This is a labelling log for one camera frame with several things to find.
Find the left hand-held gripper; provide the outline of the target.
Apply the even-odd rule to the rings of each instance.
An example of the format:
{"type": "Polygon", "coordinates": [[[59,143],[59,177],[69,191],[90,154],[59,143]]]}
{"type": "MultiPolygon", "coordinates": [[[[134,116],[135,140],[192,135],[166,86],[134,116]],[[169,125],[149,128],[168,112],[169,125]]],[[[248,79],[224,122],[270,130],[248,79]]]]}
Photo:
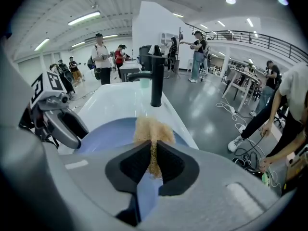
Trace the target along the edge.
{"type": "Polygon", "coordinates": [[[89,130],[82,119],[68,107],[69,96],[58,74],[42,72],[31,84],[34,91],[19,123],[20,128],[32,131],[41,141],[59,142],[78,149],[89,130]]]}

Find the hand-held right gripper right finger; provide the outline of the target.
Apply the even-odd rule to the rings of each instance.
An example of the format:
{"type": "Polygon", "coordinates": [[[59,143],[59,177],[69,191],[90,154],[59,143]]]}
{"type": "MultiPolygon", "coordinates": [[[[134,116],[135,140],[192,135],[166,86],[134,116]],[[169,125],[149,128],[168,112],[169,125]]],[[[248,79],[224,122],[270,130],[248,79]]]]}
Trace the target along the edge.
{"type": "Polygon", "coordinates": [[[184,194],[199,176],[198,163],[190,155],[162,141],[158,142],[156,152],[163,179],[163,185],[158,190],[159,196],[184,194]]]}

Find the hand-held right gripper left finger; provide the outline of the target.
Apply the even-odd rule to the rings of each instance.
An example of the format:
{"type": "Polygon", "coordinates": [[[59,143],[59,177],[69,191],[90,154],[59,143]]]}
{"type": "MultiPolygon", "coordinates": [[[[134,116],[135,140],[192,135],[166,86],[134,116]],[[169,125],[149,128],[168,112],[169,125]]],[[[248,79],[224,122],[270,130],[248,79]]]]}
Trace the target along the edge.
{"type": "Polygon", "coordinates": [[[148,171],[151,142],[129,144],[105,166],[110,183],[108,211],[122,222],[137,227],[154,207],[154,179],[148,171]]]}

